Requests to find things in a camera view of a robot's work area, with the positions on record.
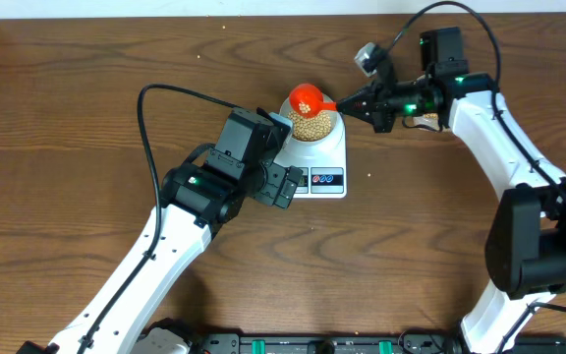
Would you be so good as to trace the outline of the red plastic measuring scoop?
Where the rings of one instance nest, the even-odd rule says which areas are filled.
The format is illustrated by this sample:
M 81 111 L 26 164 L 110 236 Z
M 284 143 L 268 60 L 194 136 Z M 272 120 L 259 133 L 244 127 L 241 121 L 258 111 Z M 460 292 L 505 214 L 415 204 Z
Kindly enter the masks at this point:
M 299 104 L 304 102 L 311 107 L 311 112 L 304 114 L 299 109 Z M 289 103 L 292 109 L 305 118 L 312 118 L 321 111 L 336 111 L 335 102 L 326 102 L 323 93 L 314 85 L 300 84 L 292 89 L 289 94 Z

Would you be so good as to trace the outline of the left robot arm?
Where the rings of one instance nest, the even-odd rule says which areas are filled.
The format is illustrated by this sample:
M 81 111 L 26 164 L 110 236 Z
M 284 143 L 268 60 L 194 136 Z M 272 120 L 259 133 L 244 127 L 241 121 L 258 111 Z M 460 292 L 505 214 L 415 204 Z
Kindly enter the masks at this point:
M 218 141 L 195 148 L 154 183 L 156 205 L 140 237 L 85 309 L 50 342 L 22 353 L 130 353 L 178 277 L 245 199 L 287 208 L 302 172 L 275 158 L 291 139 L 290 119 L 235 108 Z

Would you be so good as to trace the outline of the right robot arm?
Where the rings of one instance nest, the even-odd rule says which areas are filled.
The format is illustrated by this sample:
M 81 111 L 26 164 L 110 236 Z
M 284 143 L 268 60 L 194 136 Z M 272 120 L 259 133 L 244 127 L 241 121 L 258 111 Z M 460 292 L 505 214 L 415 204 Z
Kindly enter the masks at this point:
M 423 32 L 420 49 L 422 75 L 399 81 L 386 49 L 362 47 L 355 61 L 368 83 L 337 110 L 377 133 L 433 114 L 437 131 L 471 151 L 499 204 L 484 246 L 488 284 L 446 349 L 509 352 L 536 311 L 553 309 L 566 292 L 566 174 L 522 131 L 497 82 L 470 71 L 458 29 Z

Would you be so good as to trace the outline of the white digital kitchen scale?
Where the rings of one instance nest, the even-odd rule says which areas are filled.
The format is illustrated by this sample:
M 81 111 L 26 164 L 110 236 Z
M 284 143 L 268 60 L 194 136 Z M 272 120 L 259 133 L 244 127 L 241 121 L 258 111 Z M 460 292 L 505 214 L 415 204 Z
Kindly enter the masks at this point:
M 324 140 L 306 143 L 291 138 L 274 159 L 303 171 L 295 199 L 342 199 L 347 194 L 346 129 L 337 114 L 335 131 Z

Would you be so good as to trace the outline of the soybeans in bowl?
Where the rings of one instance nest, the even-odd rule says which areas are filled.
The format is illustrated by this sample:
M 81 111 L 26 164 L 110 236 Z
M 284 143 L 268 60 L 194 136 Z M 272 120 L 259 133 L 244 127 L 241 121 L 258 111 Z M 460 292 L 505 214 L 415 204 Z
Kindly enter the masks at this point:
M 325 138 L 332 130 L 329 113 L 321 111 L 312 118 L 305 118 L 294 110 L 288 113 L 293 122 L 293 138 L 303 142 L 314 142 Z

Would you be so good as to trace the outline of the soybeans in scoop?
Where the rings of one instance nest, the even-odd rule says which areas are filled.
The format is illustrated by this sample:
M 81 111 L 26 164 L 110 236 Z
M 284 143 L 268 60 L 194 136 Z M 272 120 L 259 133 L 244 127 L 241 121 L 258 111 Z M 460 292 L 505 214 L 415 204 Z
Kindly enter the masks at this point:
M 311 112 L 311 107 L 310 107 L 308 104 L 304 103 L 304 102 L 301 102 L 301 103 L 299 104 L 299 109 L 300 109 L 300 111 L 301 111 L 302 113 L 304 113 L 304 114 L 307 114 L 307 113 L 310 113 L 310 112 Z

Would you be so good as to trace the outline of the clear plastic container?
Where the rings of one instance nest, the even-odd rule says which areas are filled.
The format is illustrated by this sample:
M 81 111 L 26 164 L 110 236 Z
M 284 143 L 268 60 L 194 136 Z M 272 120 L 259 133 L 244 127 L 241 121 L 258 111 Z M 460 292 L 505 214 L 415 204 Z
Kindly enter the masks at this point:
M 439 131 L 440 126 L 438 123 L 438 115 L 435 113 L 426 113 L 421 116 L 415 116 L 413 118 L 413 123 L 420 129 Z

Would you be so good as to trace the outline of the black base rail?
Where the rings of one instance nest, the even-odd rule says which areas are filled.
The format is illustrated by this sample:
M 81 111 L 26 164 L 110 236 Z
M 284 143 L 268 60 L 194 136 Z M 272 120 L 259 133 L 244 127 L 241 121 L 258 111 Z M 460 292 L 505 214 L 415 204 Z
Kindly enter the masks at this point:
M 245 336 L 215 333 L 184 339 L 156 328 L 139 340 L 141 354 L 402 354 L 460 353 L 443 335 L 406 332 L 396 336 Z

